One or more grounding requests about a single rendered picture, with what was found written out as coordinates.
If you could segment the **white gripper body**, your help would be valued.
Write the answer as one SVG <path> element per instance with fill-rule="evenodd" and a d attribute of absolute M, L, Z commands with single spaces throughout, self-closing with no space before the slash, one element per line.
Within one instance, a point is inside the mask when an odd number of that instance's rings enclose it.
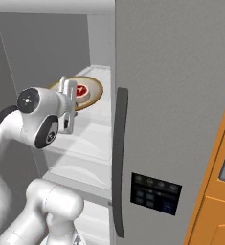
<path fill-rule="evenodd" d="M 63 76 L 59 81 L 58 92 L 64 97 L 65 110 L 73 111 L 76 109 L 77 82 Z"/>

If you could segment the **red steak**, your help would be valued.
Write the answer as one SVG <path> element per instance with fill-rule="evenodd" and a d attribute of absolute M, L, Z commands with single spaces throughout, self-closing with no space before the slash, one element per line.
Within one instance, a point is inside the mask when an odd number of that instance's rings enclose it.
<path fill-rule="evenodd" d="M 90 91 L 88 87 L 84 84 L 79 84 L 77 86 L 77 95 L 76 95 L 77 103 L 84 103 L 88 101 L 89 98 L 90 98 Z"/>

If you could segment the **tan bowl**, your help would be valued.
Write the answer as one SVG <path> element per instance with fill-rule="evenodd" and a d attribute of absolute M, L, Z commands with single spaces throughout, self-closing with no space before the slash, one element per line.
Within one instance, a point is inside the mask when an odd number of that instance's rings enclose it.
<path fill-rule="evenodd" d="M 77 103 L 76 105 L 77 111 L 93 105 L 101 98 L 103 93 L 103 87 L 102 84 L 97 79 L 91 77 L 85 77 L 85 76 L 69 77 L 69 79 L 75 80 L 78 85 L 79 84 L 86 85 L 90 91 L 90 98 L 88 101 L 84 103 Z"/>

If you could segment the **clear fridge shelf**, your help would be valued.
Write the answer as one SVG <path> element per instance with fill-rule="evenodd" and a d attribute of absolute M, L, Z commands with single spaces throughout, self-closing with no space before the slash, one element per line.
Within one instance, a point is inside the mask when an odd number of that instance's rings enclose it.
<path fill-rule="evenodd" d="M 108 66 L 91 65 L 75 75 L 97 79 L 101 98 L 79 110 L 71 134 L 59 134 L 44 149 L 52 174 L 100 188 L 111 188 L 112 122 L 111 72 Z"/>

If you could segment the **grey fridge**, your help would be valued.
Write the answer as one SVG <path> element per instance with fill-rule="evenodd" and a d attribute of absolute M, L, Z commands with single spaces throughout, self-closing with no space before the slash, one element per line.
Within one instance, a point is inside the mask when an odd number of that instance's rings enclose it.
<path fill-rule="evenodd" d="M 0 0 L 0 33 L 18 91 L 50 87 L 91 65 L 111 72 L 112 142 L 116 98 L 115 0 Z M 34 154 L 39 174 L 85 200 L 76 221 L 87 245 L 116 245 L 111 188 L 100 189 L 52 174 L 43 150 Z"/>

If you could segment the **grey fridge door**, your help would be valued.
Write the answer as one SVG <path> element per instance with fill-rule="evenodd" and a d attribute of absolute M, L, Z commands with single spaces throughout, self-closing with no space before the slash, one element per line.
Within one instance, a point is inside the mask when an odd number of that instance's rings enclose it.
<path fill-rule="evenodd" d="M 116 82 L 128 90 L 117 244 L 183 245 L 225 111 L 225 0 L 116 0 Z M 134 173 L 180 185 L 176 213 L 131 203 Z"/>

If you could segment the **orange cabinet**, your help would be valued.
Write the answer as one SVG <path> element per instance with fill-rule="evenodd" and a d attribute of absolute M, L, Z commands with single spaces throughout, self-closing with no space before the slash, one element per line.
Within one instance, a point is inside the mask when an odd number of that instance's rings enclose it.
<path fill-rule="evenodd" d="M 219 179 L 224 160 L 225 112 L 184 245 L 225 245 L 225 182 Z"/>

